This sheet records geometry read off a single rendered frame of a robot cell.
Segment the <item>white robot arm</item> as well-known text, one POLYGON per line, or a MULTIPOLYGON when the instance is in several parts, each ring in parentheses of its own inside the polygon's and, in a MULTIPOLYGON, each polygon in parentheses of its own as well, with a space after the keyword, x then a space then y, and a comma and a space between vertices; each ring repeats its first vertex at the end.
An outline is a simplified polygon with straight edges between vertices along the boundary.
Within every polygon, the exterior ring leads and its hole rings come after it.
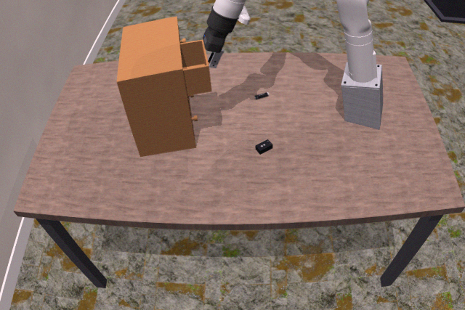
POLYGON ((339 19, 344 29, 349 77, 359 83, 377 78, 368 2, 369 0, 336 0, 339 19))

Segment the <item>small brown wooden chest of drawers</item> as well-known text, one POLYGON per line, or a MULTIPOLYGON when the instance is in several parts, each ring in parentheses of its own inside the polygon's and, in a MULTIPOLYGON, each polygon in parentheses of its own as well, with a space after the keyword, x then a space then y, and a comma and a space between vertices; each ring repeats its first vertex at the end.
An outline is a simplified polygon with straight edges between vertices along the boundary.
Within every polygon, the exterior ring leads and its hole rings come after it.
POLYGON ((196 148, 177 17, 123 27, 117 84, 140 157, 196 148))

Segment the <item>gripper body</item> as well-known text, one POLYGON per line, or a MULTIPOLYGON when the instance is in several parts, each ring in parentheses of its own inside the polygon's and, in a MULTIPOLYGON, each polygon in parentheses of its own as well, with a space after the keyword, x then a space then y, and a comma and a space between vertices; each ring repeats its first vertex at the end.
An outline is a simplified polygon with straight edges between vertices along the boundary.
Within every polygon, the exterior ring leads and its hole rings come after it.
POLYGON ((203 35, 205 50, 220 53, 228 33, 233 31, 237 21, 248 25, 250 17, 244 3, 231 0, 216 0, 207 20, 203 35))

